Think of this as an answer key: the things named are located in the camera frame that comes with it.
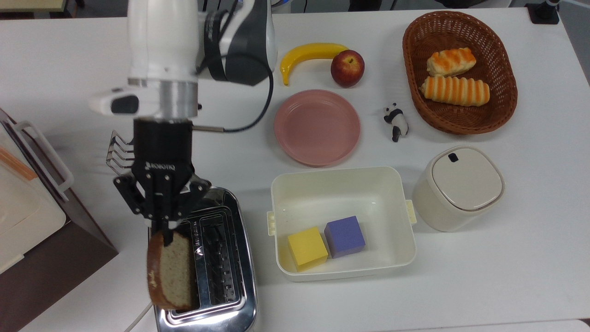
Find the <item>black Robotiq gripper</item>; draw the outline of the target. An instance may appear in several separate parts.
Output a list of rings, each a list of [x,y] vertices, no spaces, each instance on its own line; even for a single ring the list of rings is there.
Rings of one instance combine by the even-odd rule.
[[[127,206],[150,221],[151,234],[160,232],[164,245],[173,242],[173,221],[182,221],[196,208],[212,186],[194,173],[192,165],[192,126],[187,119],[134,119],[134,162],[132,173],[114,178]],[[164,199],[156,189],[169,176],[173,190],[189,181],[189,191],[173,194],[164,218]]]

